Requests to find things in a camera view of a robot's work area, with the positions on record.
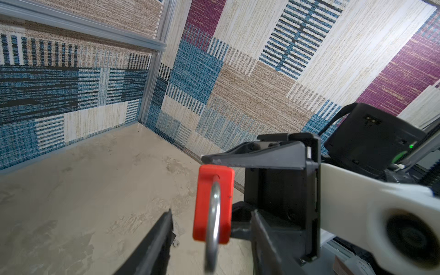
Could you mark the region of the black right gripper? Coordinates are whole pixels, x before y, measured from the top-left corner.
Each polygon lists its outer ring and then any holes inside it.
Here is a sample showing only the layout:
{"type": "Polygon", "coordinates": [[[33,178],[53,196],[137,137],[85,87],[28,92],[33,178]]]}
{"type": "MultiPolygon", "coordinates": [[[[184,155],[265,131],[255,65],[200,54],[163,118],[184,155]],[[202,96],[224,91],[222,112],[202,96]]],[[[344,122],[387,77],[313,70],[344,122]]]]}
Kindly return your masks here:
{"type": "Polygon", "coordinates": [[[232,207],[231,237],[251,242],[258,210],[282,255],[307,263],[320,254],[321,140],[310,133],[265,134],[255,142],[203,155],[202,163],[245,169],[244,199],[232,207]]]}

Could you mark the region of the red padlock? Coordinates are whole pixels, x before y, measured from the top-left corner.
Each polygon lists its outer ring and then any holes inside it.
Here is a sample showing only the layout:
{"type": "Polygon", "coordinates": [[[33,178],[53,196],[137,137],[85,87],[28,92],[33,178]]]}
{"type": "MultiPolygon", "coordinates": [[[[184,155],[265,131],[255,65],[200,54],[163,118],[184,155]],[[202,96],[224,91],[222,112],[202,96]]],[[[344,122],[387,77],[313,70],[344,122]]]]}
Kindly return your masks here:
{"type": "Polygon", "coordinates": [[[192,237],[205,243],[204,272],[213,275],[220,245],[229,242],[234,189],[234,170],[202,165],[197,180],[192,237]]]}

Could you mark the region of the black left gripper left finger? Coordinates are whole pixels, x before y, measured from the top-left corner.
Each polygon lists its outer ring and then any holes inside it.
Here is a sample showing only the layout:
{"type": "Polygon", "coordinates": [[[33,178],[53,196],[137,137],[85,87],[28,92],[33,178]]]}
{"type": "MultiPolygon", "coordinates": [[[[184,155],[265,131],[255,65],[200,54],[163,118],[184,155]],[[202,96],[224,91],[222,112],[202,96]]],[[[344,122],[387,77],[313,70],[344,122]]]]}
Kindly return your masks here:
{"type": "Polygon", "coordinates": [[[161,215],[115,275],[165,275],[175,240],[171,210],[161,215]]]}

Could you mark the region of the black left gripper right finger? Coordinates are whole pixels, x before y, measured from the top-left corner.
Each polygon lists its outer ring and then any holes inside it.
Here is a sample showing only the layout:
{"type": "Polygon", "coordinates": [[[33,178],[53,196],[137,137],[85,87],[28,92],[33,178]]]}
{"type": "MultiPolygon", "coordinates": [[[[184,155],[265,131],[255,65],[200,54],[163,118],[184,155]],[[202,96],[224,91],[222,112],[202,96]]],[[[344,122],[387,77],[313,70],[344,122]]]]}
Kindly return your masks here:
{"type": "Polygon", "coordinates": [[[252,213],[251,243],[255,275],[304,275],[301,266],[282,255],[278,239],[258,210],[252,213]]]}

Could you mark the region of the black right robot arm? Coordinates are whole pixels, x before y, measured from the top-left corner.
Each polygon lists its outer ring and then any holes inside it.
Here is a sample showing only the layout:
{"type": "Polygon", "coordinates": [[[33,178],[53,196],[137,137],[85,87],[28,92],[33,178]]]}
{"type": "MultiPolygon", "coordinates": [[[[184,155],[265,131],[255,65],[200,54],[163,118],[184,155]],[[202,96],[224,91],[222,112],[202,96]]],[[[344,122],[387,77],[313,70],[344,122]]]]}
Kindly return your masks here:
{"type": "Polygon", "coordinates": [[[325,230],[373,254],[395,274],[440,271],[440,201],[430,188],[381,175],[424,132],[364,103],[320,135],[263,134],[201,158],[193,237],[208,248],[252,243],[259,274],[313,261],[325,230]]]}

